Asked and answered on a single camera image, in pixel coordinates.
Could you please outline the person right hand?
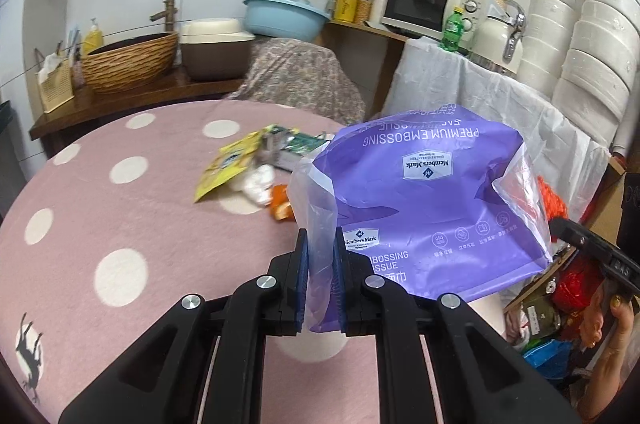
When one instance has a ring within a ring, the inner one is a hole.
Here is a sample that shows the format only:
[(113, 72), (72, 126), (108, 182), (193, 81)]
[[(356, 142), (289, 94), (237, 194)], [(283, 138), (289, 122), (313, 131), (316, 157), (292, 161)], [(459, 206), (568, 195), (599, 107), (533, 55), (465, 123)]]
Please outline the person right hand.
[[(580, 324), (582, 345), (593, 348), (603, 340), (605, 283), (594, 292)], [(631, 301), (613, 294), (608, 312), (617, 321), (616, 328), (602, 348), (592, 370), (585, 395), (577, 404), (584, 423), (594, 422), (622, 389), (639, 360), (639, 315), (634, 314)]]

